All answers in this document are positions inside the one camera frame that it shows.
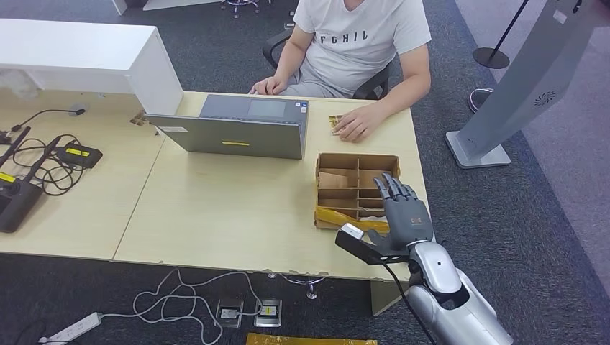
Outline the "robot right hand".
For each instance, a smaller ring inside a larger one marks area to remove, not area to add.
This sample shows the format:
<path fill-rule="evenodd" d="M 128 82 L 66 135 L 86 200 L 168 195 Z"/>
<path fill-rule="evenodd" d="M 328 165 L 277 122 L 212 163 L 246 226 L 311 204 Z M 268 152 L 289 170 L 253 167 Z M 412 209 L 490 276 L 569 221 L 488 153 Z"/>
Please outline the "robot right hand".
<path fill-rule="evenodd" d="M 394 251 L 402 251 L 420 242 L 434 242 L 434 228 L 425 203 L 411 186 L 384 172 L 374 178 L 383 200 L 389 232 L 381 236 L 376 230 L 368 230 L 373 244 Z"/>

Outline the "person's left hand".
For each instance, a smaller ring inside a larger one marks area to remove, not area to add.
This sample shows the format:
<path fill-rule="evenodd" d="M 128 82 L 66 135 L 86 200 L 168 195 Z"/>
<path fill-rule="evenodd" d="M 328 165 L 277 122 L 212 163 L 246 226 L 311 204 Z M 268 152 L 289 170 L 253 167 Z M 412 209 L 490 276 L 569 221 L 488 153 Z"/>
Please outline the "person's left hand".
<path fill-rule="evenodd" d="M 368 104 L 344 114 L 333 127 L 332 133 L 344 142 L 361 142 L 389 116 L 379 103 Z"/>

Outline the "person's right hand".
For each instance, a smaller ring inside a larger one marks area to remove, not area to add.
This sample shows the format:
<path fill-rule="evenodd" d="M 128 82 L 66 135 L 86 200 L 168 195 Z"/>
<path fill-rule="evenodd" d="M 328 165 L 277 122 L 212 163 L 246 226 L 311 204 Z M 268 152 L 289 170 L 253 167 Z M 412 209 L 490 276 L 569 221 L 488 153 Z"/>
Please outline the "person's right hand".
<path fill-rule="evenodd" d="M 255 83 L 249 91 L 251 95 L 276 96 L 285 91 L 287 78 L 271 76 Z"/>

